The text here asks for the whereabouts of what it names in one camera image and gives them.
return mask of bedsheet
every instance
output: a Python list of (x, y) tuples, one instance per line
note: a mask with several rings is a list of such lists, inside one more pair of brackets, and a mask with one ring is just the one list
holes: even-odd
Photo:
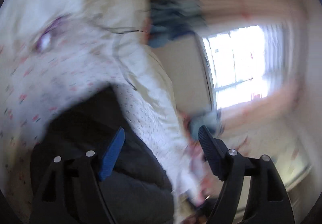
[[(47, 14), (33, 32), (9, 32), (9, 37), (0, 39), (0, 187), (24, 222), (32, 203), (29, 164), (33, 146), (59, 112), (107, 83), (117, 84), (115, 91), (126, 119), (167, 171), (174, 196), (178, 174), (190, 175), (189, 161), (183, 159), (187, 141), (176, 113), (172, 83), (157, 57), (141, 43), (148, 1), (84, 1), (81, 11), (58, 9)], [(25, 3), (32, 7), (32, 1)], [(40, 7), (41, 0), (34, 3)], [(10, 0), (6, 5), (9, 10)], [(16, 25), (27, 27), (28, 21), (19, 12)], [(22, 12), (30, 14), (28, 19), (39, 13)], [(55, 17), (67, 13), (72, 13), (69, 31), (49, 52), (36, 52), (37, 37)]]

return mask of window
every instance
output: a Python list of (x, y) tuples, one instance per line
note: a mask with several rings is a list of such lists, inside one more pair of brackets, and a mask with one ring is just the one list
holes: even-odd
[(282, 84), (282, 24), (230, 30), (203, 42), (217, 109), (266, 97)]

